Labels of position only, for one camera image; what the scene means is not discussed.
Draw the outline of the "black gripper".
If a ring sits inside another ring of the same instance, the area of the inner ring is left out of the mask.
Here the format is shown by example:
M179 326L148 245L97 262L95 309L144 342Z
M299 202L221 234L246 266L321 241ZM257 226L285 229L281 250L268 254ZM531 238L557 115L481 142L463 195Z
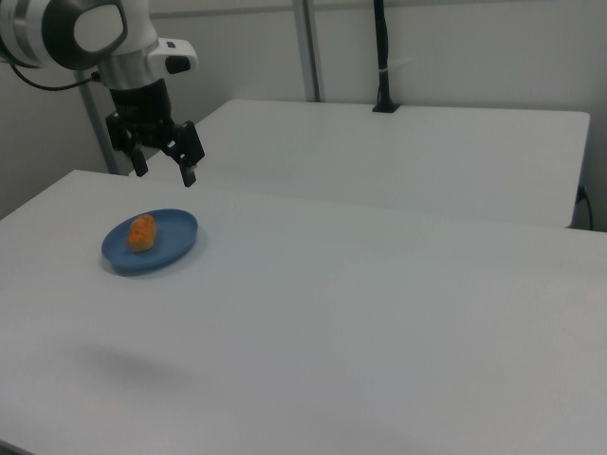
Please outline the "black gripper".
M105 118L112 148L124 153L137 177L148 172L142 145L161 148L179 167L185 187L196 182L195 168L205 157L195 125L176 124L164 79L128 90L111 89L115 112Z

